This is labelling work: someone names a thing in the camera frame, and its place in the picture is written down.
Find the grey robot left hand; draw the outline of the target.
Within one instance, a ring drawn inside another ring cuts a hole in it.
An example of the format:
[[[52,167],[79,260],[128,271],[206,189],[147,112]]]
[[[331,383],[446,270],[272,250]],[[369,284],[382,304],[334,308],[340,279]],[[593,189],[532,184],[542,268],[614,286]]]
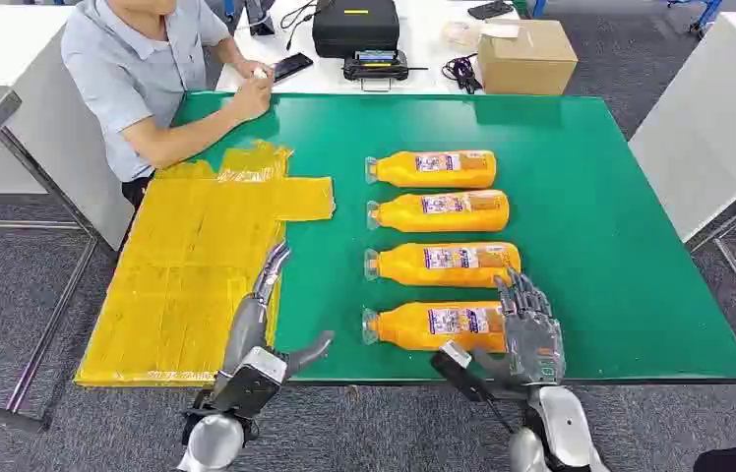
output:
[[[281,239],[267,253],[251,292],[239,302],[232,317],[222,365],[215,375],[215,394],[228,385],[243,359],[254,348],[260,347],[266,351],[271,347],[266,340],[269,304],[282,266],[289,255],[290,248],[287,242]],[[274,380],[282,384],[307,365],[323,357],[334,338],[333,331],[323,330],[304,348],[289,353],[272,354],[283,364],[282,367],[276,367]]]

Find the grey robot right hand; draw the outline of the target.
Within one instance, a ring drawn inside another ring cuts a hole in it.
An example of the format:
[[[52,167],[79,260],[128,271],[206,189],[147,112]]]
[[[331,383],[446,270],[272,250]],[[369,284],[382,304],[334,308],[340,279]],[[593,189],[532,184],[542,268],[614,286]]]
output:
[[[506,388],[557,385],[566,369],[560,323],[545,293],[527,275],[511,267],[507,274],[509,281],[493,277],[504,317],[506,352],[493,357],[474,348],[472,357]]]

